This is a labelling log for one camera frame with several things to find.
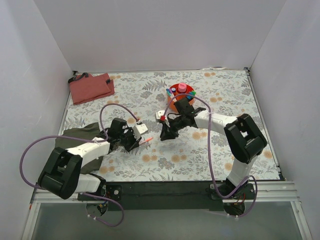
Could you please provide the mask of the orange round organizer container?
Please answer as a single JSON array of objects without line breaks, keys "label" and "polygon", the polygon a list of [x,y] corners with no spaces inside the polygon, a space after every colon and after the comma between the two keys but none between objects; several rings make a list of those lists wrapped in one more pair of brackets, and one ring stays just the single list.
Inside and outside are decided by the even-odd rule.
[{"label": "orange round organizer container", "polygon": [[[172,90],[171,90],[171,93],[173,93],[174,96],[176,96],[176,95],[179,94],[179,93],[177,92],[178,84],[180,84],[180,83],[176,83],[176,84],[174,84],[174,85],[172,85],[172,86],[170,86],[170,87],[168,88],[169,90],[171,90],[171,88],[176,88],[176,92],[175,92],[175,93],[173,93]],[[190,92],[192,92],[192,91],[195,91],[190,85],[188,85],[188,84],[186,84],[186,85],[187,85],[187,91],[186,91],[185,93],[188,94],[188,93],[190,93]],[[181,100],[181,99],[183,99],[183,98],[187,98],[187,96],[186,96],[186,95],[178,96],[175,100],[176,100],[176,101],[179,101],[179,100]],[[176,109],[176,107],[175,107],[175,105],[174,105],[175,101],[173,101],[173,102],[171,102],[171,103],[169,104],[170,100],[171,100],[171,97],[169,97],[169,96],[167,95],[167,103],[168,103],[168,105],[169,105],[169,108],[170,108],[173,112],[177,113],[178,111],[177,111],[177,109]],[[191,100],[188,100],[188,101],[189,101],[190,105],[192,105],[192,104],[195,102],[195,99],[192,98]]]}]

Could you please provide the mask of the pink capped pen tube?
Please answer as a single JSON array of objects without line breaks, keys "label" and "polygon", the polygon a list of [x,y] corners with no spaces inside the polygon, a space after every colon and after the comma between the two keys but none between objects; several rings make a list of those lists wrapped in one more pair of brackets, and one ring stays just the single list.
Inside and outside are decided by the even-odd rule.
[{"label": "pink capped pen tube", "polygon": [[187,85],[185,83],[179,83],[176,91],[179,94],[185,93],[187,91]]}]

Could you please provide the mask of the blue capped white marker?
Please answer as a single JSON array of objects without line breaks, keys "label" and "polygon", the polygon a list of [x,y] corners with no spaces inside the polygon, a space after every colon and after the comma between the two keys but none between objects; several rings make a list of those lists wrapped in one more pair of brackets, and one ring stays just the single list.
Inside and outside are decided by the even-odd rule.
[{"label": "blue capped white marker", "polygon": [[166,89],[167,95],[171,98],[172,97],[172,93],[170,92],[170,90],[167,88]]}]

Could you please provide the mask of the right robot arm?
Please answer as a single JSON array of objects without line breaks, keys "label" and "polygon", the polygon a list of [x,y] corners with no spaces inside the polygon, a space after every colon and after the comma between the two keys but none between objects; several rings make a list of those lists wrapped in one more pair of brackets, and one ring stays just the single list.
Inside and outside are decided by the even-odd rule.
[{"label": "right robot arm", "polygon": [[264,148],[267,140],[252,117],[246,113],[239,117],[210,112],[204,107],[194,108],[186,98],[174,103],[178,113],[170,118],[164,111],[158,111],[155,119],[162,124],[160,140],[176,139],[179,131],[186,127],[207,129],[224,135],[231,153],[235,157],[230,174],[226,178],[227,195],[237,199],[245,192],[244,180],[249,177],[252,165]]}]

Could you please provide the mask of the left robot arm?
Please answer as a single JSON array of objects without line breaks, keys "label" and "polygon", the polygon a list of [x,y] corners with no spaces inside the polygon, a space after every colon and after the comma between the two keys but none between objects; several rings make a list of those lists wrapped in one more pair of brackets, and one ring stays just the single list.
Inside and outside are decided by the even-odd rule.
[{"label": "left robot arm", "polygon": [[93,173],[82,173],[82,168],[123,147],[131,151],[140,145],[147,127],[138,121],[133,127],[127,121],[115,118],[91,140],[78,146],[56,147],[50,154],[40,176],[38,185],[61,199],[68,199],[74,193],[89,193],[95,200],[107,194],[107,182]]}]

